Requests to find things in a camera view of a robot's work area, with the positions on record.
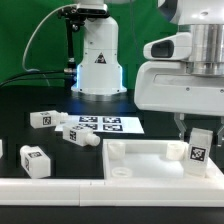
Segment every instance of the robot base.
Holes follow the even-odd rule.
[[[120,92],[112,95],[97,95],[97,94],[87,94],[82,92],[72,91],[72,96],[75,98],[88,100],[88,101],[116,101],[122,100],[127,97],[126,92]]]

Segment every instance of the cube with marker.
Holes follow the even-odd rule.
[[[22,167],[32,179],[51,175],[51,160],[39,147],[23,146],[20,156]]]
[[[80,146],[97,146],[100,137],[93,134],[93,129],[78,124],[65,124],[63,126],[63,139]]]
[[[33,128],[46,128],[59,125],[68,119],[68,113],[55,110],[30,113],[30,125]]]
[[[212,138],[212,131],[193,128],[185,161],[185,175],[205,177]]]

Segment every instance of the cable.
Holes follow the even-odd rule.
[[[13,75],[13,76],[7,78],[3,82],[13,80],[13,79],[17,79],[17,78],[20,78],[20,77],[23,77],[23,76],[43,75],[43,74],[48,75],[48,74],[59,74],[59,73],[64,73],[64,70],[23,72],[23,73],[19,73],[19,74],[16,74],[16,75]]]
[[[65,7],[70,7],[70,6],[74,6],[75,4],[70,4],[70,5],[65,5],[65,6],[61,6],[55,10],[53,10],[51,13],[49,13],[40,23],[39,25],[37,26],[37,28],[35,29],[35,31],[33,32],[32,36],[30,37],[28,43],[27,43],[27,46],[25,48],[25,51],[24,51],[24,54],[23,54],[23,61],[22,61],[22,67],[25,71],[27,72],[35,72],[35,71],[39,71],[39,69],[35,69],[35,68],[32,68],[32,69],[27,69],[26,68],[26,57],[27,57],[27,53],[28,53],[28,50],[30,48],[30,45],[34,39],[34,37],[36,36],[37,32],[39,31],[39,29],[41,28],[41,26],[44,24],[44,22],[49,18],[51,17],[55,12],[57,12],[58,10],[60,9],[63,9]]]
[[[53,79],[53,80],[65,80],[65,79],[70,79],[70,77],[58,77],[58,78],[47,78],[47,79]],[[33,81],[37,81],[37,80],[46,80],[46,78],[20,78],[20,79],[12,79],[12,80],[7,80],[5,82],[2,82],[0,83],[0,88],[2,88],[3,86],[11,83],[11,82],[16,82],[16,81],[30,81],[30,80],[33,80]]]

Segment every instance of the white cable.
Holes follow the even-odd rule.
[[[47,16],[40,22],[40,24],[37,26],[37,28],[36,28],[35,31],[33,32],[32,36],[30,37],[30,40],[29,40],[29,42],[27,43],[27,46],[26,46],[25,51],[24,51],[24,54],[23,54],[22,67],[23,67],[23,69],[24,69],[25,71],[27,71],[27,72],[39,71],[39,69],[34,69],[34,68],[32,68],[32,69],[27,69],[27,68],[26,68],[26,57],[27,57],[27,53],[28,53],[28,50],[29,50],[29,48],[30,48],[30,45],[31,45],[31,43],[32,43],[32,41],[33,41],[33,39],[34,39],[34,37],[36,36],[37,32],[38,32],[39,29],[41,28],[41,26],[44,24],[44,22],[45,22],[49,17],[51,17],[51,16],[52,16],[55,12],[57,12],[58,10],[63,9],[63,8],[65,8],[65,7],[74,6],[74,5],[75,5],[75,4],[65,5],[65,6],[61,6],[61,7],[57,8],[57,9],[53,10],[53,11],[52,11],[51,13],[49,13],[49,14],[48,14],[48,15],[47,15]]]

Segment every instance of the small white object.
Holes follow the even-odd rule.
[[[2,140],[0,140],[0,158],[3,156]]]
[[[30,113],[30,124],[33,128],[45,128],[59,125],[68,119],[68,113],[55,110]]]
[[[170,160],[180,161],[184,158],[187,144],[185,142],[169,142],[167,144],[166,158]]]
[[[193,128],[185,161],[186,173],[205,177],[212,137],[212,131]]]
[[[20,156],[22,167],[32,179],[51,175],[51,160],[39,147],[23,146]]]
[[[92,128],[77,124],[65,124],[63,126],[63,139],[80,146],[97,146],[100,143],[100,137],[93,134]]]
[[[127,167],[116,167],[112,170],[112,176],[117,178],[132,177],[132,170]]]
[[[125,143],[124,142],[109,142],[108,143],[108,156],[109,159],[123,159],[125,157]]]

